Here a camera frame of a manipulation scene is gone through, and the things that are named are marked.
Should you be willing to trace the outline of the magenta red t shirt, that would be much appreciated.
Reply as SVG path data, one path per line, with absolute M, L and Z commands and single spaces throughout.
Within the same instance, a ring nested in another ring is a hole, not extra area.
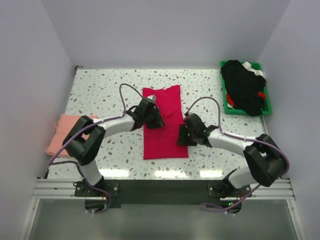
M 156 106 L 165 126 L 143 129 L 143 159 L 188 158 L 188 148 L 177 144 L 179 127 L 184 123 L 181 87 L 173 85 L 166 89 L 143 88 L 142 95 L 156 97 Z

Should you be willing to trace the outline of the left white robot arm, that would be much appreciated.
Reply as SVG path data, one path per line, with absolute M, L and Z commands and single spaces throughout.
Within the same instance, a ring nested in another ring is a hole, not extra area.
M 63 146 L 68 155 L 76 159 L 80 174 L 87 182 L 85 189 L 88 193 L 99 196 L 106 189 L 96 163 L 104 138 L 143 126 L 151 130 L 165 126 L 155 95 L 142 98 L 137 106 L 125 110 L 123 116 L 93 119 L 84 115 L 78 119 L 64 139 Z

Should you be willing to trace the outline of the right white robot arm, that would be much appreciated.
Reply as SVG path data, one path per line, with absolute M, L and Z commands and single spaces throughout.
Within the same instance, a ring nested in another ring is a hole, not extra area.
M 246 137 L 223 131 L 216 125 L 206 126 L 195 113 L 187 115 L 179 126 L 177 144 L 223 149 L 245 158 L 247 166 L 232 170 L 215 188 L 230 197 L 254 183 L 270 187 L 289 170 L 288 159 L 269 135 Z

